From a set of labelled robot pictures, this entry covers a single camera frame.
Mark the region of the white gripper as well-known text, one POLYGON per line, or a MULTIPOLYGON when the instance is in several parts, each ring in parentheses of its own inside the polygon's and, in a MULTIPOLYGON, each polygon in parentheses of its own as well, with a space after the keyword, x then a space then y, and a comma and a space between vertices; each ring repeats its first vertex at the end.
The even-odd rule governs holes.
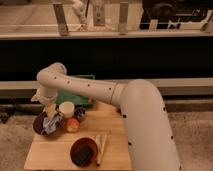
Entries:
POLYGON ((56 101, 57 96, 58 92, 56 89, 39 86, 36 93, 32 96, 31 101, 38 101, 42 105, 49 106, 56 101))

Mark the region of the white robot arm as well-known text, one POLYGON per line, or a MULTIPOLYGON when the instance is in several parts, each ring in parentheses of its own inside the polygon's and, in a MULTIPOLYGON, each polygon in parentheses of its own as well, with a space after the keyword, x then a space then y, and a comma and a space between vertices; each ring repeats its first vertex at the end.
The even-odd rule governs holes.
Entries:
POLYGON ((36 79, 35 98, 44 105, 55 102, 58 92, 65 90, 119 108, 133 171, 183 171, 164 100, 150 81, 122 84, 73 77, 59 62, 41 69, 36 79))

